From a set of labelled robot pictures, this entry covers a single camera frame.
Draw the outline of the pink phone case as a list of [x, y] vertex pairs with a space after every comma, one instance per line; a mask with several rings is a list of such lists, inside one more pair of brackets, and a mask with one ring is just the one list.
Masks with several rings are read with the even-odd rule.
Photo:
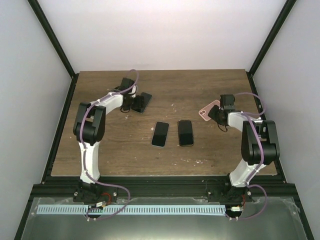
[[214, 106], [220, 106], [220, 101], [219, 100], [214, 100], [213, 102], [209, 103], [208, 105], [206, 105], [205, 107], [203, 107], [202, 109], [200, 109], [198, 111], [199, 116], [206, 122], [210, 121], [211, 118], [208, 116], [210, 110], [214, 107]]

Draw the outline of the silver phone black screen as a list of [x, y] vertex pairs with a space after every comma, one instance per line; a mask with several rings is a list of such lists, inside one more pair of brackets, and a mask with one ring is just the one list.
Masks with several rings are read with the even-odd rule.
[[181, 147], [193, 146], [194, 135], [192, 122], [190, 120], [179, 120], [178, 126], [178, 141]]

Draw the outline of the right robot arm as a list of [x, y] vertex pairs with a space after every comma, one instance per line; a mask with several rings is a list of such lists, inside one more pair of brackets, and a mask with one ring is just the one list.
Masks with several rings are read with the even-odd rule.
[[241, 132], [241, 160], [222, 188], [223, 198], [232, 202], [245, 192], [260, 170], [280, 158], [276, 123], [236, 110], [233, 94], [222, 94], [219, 105], [214, 105], [208, 116], [225, 131], [230, 127]]

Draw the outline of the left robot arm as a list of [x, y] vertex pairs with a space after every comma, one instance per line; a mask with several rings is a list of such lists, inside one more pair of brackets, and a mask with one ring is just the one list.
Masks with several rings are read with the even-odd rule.
[[73, 134], [80, 147], [80, 180], [83, 183], [95, 184], [101, 176], [98, 164], [99, 146], [105, 134], [107, 114], [115, 109], [127, 113], [131, 109], [143, 107], [145, 99], [137, 95], [137, 82], [124, 77], [121, 84], [105, 96], [79, 104]]

